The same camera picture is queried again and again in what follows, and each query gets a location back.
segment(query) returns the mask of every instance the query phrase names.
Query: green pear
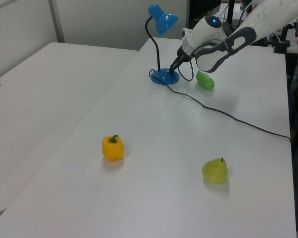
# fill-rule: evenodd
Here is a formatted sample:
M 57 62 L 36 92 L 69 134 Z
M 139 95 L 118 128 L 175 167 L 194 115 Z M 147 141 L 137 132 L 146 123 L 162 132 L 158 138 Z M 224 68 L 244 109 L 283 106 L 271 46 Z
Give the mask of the green pear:
M 201 71 L 197 72 L 197 80 L 199 84 L 205 89 L 211 90 L 215 86 L 214 80 Z
M 223 158 L 210 160 L 203 165 L 202 174 L 211 183 L 224 182 L 227 179 L 226 161 Z

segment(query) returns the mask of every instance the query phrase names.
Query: blue desk lamp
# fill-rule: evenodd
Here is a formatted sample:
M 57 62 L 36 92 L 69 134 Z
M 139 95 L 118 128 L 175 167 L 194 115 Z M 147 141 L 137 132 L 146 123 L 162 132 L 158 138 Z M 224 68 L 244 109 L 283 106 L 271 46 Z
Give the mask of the blue desk lamp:
M 146 32 L 149 37 L 152 39 L 153 43 L 155 44 L 157 50 L 157 63 L 158 63 L 158 70 L 154 71 L 153 74 L 150 75 L 151 80 L 158 84 L 172 84 L 179 80 L 179 74 L 177 72 L 170 72 L 168 68 L 160 68 L 160 56 L 159 56 L 159 48 L 152 37 L 152 35 L 148 31 L 148 23 L 151 19 L 155 20 L 156 30 L 158 35 L 162 35 L 166 32 L 177 20 L 178 17 L 172 14 L 165 13 L 158 4 L 152 4 L 148 12 L 150 17 L 146 21 L 145 28 Z

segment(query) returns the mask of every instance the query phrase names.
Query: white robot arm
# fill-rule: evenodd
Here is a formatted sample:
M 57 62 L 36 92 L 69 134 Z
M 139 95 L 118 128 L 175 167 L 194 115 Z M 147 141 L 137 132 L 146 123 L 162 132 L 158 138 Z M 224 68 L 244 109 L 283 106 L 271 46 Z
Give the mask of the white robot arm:
M 173 72 L 180 64 L 189 61 L 194 53 L 199 69 L 214 72 L 229 56 L 276 32 L 296 17 L 298 0 L 265 0 L 228 37 L 218 18 L 205 17 L 192 30 L 182 31 L 182 46 L 178 49 L 178 57 L 170 66 L 170 71 Z

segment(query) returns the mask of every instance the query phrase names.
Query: lamp base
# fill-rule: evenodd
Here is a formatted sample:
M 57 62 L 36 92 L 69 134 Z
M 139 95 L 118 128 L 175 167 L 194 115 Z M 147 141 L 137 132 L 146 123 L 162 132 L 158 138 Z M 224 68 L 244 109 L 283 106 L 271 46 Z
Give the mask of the lamp base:
M 160 71 L 156 70 L 151 75 L 151 80 L 157 84 L 172 84 L 179 80 L 180 76 L 177 72 L 170 73 L 169 69 L 162 68 Z

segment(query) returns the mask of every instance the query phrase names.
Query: white table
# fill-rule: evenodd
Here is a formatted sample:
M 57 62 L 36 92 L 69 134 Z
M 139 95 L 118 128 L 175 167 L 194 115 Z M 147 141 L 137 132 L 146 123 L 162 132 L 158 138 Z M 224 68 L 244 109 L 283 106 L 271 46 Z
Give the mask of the white table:
M 136 53 L 51 43 L 0 78 L 0 214 Z
M 168 67 L 181 41 L 157 43 Z M 289 141 L 151 82 L 155 60 L 148 41 L 0 216 L 0 238 L 296 237 Z M 188 75 L 189 65 L 182 71 Z M 214 92 L 196 80 L 171 87 L 289 135 L 283 55 L 247 47 L 210 76 Z M 126 152 L 110 163 L 101 141 L 116 133 Z M 215 186 L 201 171 L 217 157 L 229 176 Z

